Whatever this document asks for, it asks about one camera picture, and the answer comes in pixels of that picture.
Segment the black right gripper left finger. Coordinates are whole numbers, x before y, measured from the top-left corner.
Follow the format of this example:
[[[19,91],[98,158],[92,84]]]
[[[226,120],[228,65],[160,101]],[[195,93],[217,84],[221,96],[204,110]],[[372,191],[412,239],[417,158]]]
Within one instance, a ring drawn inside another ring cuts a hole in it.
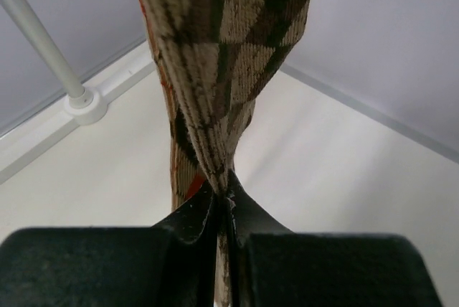
[[[1,244],[3,306],[212,306],[210,185],[151,227],[25,228]]]

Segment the brown beige checked sock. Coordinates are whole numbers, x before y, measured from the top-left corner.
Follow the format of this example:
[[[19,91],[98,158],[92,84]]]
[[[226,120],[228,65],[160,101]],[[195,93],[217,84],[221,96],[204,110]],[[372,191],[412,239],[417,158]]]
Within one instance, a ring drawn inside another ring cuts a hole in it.
[[[142,0],[199,167],[218,194],[256,97],[303,36],[310,0]]]

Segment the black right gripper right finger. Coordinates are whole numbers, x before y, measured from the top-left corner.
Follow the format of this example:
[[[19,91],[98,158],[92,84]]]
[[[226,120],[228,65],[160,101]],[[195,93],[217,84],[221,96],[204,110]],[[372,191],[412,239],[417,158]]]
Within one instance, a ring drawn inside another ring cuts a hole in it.
[[[394,234],[295,233],[229,173],[225,200],[234,306],[434,306],[417,248]]]

